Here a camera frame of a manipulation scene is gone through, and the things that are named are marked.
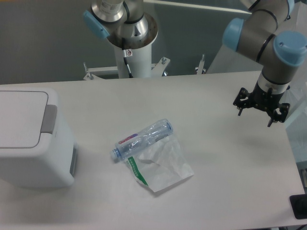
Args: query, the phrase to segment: tabletop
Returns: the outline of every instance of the tabletop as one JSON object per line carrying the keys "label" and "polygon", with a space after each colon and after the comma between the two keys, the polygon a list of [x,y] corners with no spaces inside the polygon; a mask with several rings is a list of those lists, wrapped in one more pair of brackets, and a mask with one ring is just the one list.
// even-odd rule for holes
{"label": "tabletop", "polygon": [[[79,144],[75,182],[25,189],[0,180],[5,229],[219,229],[307,224],[289,196],[304,190],[283,124],[241,116],[239,89],[259,72],[33,83],[59,93]],[[195,175],[157,193],[109,155],[114,143],[167,118]]]}

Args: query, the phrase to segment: metal bracket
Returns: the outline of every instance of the metal bracket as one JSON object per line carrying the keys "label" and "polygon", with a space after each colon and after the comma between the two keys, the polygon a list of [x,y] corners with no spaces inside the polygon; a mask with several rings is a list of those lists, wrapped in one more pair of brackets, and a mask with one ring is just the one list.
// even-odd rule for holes
{"label": "metal bracket", "polygon": [[205,65],[205,55],[203,54],[198,67],[195,67],[195,72],[197,75],[205,74],[207,72],[207,70],[204,69],[204,65]]}
{"label": "metal bracket", "polygon": [[152,69],[152,78],[167,76],[165,69],[170,62],[171,60],[166,57],[161,58],[158,64],[156,64],[155,67]]}
{"label": "metal bracket", "polygon": [[[161,76],[167,76],[167,72],[165,72],[166,67],[170,63],[170,59],[168,58],[161,58],[159,63],[152,64],[152,77],[161,77]],[[84,80],[96,80],[102,78],[98,76],[104,76],[104,75],[115,75],[118,74],[118,68],[117,66],[112,67],[101,67],[101,68],[87,68],[86,63],[83,63],[84,70],[85,70],[85,77]]]}

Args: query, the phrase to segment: black object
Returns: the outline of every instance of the black object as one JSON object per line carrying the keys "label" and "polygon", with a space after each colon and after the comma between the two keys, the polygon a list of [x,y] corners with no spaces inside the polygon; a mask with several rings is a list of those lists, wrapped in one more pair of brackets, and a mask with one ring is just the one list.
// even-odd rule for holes
{"label": "black object", "polygon": [[72,176],[75,175],[76,162],[77,162],[77,149],[73,147],[72,158],[71,158],[71,168],[69,170]]}
{"label": "black object", "polygon": [[258,83],[252,93],[249,93],[245,88],[241,88],[238,96],[234,101],[234,105],[240,110],[239,116],[245,108],[256,108],[265,111],[271,118],[268,127],[274,122],[284,122],[290,108],[289,103],[279,103],[281,94],[272,94],[273,89],[269,88],[267,92],[263,91]]}
{"label": "black object", "polygon": [[307,219],[307,195],[292,195],[290,202],[295,218]]}
{"label": "black object", "polygon": [[301,230],[301,229],[303,229],[303,228],[306,227],[306,226],[307,226],[307,224],[304,224],[304,225],[302,225],[301,227],[297,228],[296,230]]}

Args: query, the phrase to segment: plastic water bottle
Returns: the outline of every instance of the plastic water bottle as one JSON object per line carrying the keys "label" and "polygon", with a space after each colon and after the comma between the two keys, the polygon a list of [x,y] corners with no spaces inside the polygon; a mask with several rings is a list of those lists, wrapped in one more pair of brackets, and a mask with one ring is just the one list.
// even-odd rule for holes
{"label": "plastic water bottle", "polygon": [[167,119],[159,120],[142,131],[116,143],[115,149],[110,152],[111,157],[114,160],[124,160],[172,133],[173,128],[169,121]]}

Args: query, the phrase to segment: white plastic bag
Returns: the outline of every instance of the white plastic bag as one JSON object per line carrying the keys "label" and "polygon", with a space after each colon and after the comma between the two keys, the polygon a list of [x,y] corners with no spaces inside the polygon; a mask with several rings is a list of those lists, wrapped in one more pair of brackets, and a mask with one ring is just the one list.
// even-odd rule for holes
{"label": "white plastic bag", "polygon": [[159,140],[140,153],[125,159],[125,162],[135,180],[154,192],[194,175],[174,135]]}

